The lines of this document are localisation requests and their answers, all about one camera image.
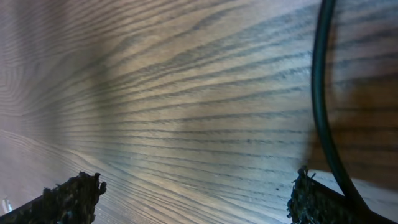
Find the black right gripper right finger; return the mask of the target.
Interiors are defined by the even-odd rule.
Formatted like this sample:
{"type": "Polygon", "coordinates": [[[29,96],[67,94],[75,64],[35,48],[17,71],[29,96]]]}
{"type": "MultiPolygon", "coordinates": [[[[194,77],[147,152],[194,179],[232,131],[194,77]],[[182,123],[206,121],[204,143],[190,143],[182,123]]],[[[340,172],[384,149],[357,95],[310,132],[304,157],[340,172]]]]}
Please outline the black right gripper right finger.
{"type": "Polygon", "coordinates": [[[294,224],[394,224],[371,210],[356,210],[349,200],[308,175],[301,167],[287,202],[287,217],[294,224]]]}

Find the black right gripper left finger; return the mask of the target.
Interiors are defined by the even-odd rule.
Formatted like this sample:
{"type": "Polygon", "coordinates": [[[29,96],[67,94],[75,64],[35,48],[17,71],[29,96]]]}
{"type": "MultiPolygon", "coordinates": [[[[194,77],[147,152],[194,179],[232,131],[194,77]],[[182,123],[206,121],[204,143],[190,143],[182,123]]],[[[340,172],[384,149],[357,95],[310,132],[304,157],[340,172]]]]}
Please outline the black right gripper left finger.
{"type": "Polygon", "coordinates": [[[1,224],[91,224],[105,194],[100,174],[80,172],[54,189],[44,188],[38,198],[1,216],[1,224]]]}

